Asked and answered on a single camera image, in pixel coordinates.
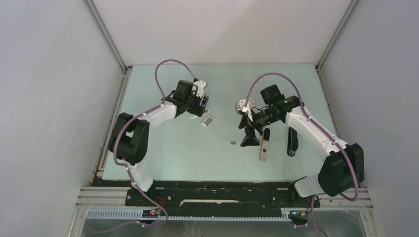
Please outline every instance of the glass panel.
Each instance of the glass panel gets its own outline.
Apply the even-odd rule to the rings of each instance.
[[[366,237],[358,211],[316,211],[316,223],[330,237]],[[142,228],[129,224],[104,234],[93,234],[86,229],[103,231],[127,220],[88,219],[83,237],[315,237],[314,228],[297,228],[288,222],[241,221],[169,221],[159,227]]]

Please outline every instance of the light green tabletop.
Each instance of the light green tabletop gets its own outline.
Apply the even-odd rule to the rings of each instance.
[[[278,72],[294,81],[313,116],[335,133],[314,65],[191,65],[190,68],[198,79],[208,83],[207,109],[214,121],[204,127],[201,122],[205,117],[191,119],[191,114],[184,113],[151,130],[144,161],[155,180],[289,181],[319,173],[322,162],[301,136],[296,155],[287,155],[288,126],[281,121],[270,126],[267,161],[259,161],[260,147],[240,147],[245,133],[238,129],[241,117],[235,113],[236,101],[246,98],[258,76]],[[134,66],[121,112],[137,114],[159,104],[161,94],[154,81],[154,69],[155,65]],[[176,89],[181,79],[192,80],[181,65],[160,67],[159,81],[166,94]],[[285,97],[296,95],[285,79],[267,76],[252,92],[256,107],[264,106],[259,92],[274,83]],[[114,164],[112,153],[108,154],[102,178],[128,180],[124,168]]]

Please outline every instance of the white wall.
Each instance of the white wall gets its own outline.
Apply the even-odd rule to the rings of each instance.
[[[82,0],[3,0],[0,32],[0,236],[64,236],[121,71]]]
[[[386,235],[417,236],[419,1],[361,1],[322,77],[337,127],[365,151],[365,184]]]
[[[127,65],[317,63],[350,0],[95,0]]]

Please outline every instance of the gray wall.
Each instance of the gray wall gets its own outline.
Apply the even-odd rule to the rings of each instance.
[[[389,237],[416,236],[419,1],[363,0],[321,71],[343,139],[365,151],[365,184]]]
[[[2,0],[0,32],[0,236],[64,236],[121,71],[82,0]]]

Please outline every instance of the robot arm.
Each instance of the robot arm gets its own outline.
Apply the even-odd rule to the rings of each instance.
[[[244,103],[236,104],[238,105],[236,109],[243,115],[239,128],[244,128],[246,133],[241,146],[260,145],[254,131],[257,130],[262,135],[263,127],[281,120],[307,139],[323,161],[323,167],[318,175],[304,177],[290,184],[289,189],[293,191],[294,198],[304,198],[320,193],[334,197],[353,187],[348,164],[336,143],[346,147],[344,150],[351,160],[358,182],[364,180],[364,154],[358,144],[349,145],[337,138],[318,123],[306,107],[304,107],[305,112],[309,118],[304,116],[298,97],[285,98],[276,85],[265,88],[261,91],[261,95],[268,108],[258,113],[245,108]],[[335,141],[332,142],[326,134],[333,137]]]
[[[184,112],[201,117],[206,111],[209,99],[204,95],[206,85],[205,81],[197,79],[194,82],[180,80],[176,90],[166,97],[164,104],[132,122],[121,137],[117,150],[119,163],[126,166],[131,180],[143,191],[147,191],[153,184],[147,164],[143,161],[147,153],[150,129]],[[122,127],[132,118],[133,116],[127,113],[118,116],[108,145],[109,151],[115,152],[116,138]]]

